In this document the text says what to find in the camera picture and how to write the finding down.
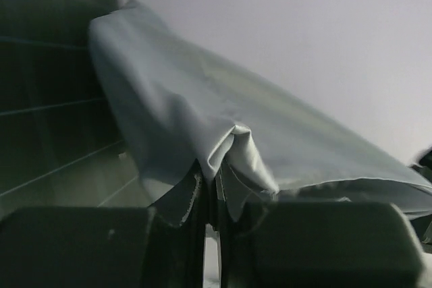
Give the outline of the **grey fabric pillowcase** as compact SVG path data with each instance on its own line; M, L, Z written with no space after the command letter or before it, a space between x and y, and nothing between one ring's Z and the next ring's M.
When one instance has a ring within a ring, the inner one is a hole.
M193 163L268 198L317 196L431 214L431 183L359 135L258 75L179 37L129 0L93 19L88 50L151 200Z

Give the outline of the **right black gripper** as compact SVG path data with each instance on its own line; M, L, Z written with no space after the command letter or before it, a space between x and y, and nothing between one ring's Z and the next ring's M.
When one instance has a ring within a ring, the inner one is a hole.
M418 158L417 162L411 164L411 169L421 174L423 177L431 176L431 148L424 151Z

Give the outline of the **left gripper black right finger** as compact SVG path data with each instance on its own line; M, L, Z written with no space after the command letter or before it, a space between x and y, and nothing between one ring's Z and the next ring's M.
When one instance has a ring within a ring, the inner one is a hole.
M393 204L274 198L228 163L215 177L222 287L424 287L426 260Z

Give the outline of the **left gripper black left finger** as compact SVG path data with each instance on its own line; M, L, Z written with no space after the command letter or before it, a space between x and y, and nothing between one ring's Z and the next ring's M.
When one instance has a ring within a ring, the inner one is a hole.
M27 207L1 220L2 287L201 287L198 163L141 207Z

